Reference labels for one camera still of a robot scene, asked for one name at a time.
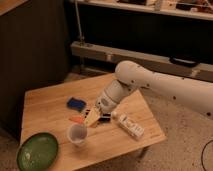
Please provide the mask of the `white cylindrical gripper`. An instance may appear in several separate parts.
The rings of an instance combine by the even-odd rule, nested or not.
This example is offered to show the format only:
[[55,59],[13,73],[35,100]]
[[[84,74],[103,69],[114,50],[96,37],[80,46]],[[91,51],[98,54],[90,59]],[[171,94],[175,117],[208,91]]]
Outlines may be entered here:
[[113,80],[107,87],[104,88],[95,102],[95,106],[100,111],[97,108],[92,108],[84,120],[85,126],[90,127],[97,122],[100,118],[100,112],[112,112],[120,104],[120,102],[131,93],[131,86],[118,80]]

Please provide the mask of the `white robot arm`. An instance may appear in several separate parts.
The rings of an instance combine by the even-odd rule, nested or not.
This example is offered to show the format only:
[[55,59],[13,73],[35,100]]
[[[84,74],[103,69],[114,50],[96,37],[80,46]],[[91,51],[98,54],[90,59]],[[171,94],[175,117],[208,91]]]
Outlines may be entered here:
[[149,88],[213,120],[213,83],[156,73],[135,62],[121,61],[116,65],[115,79],[97,97],[84,124],[92,126],[140,88]]

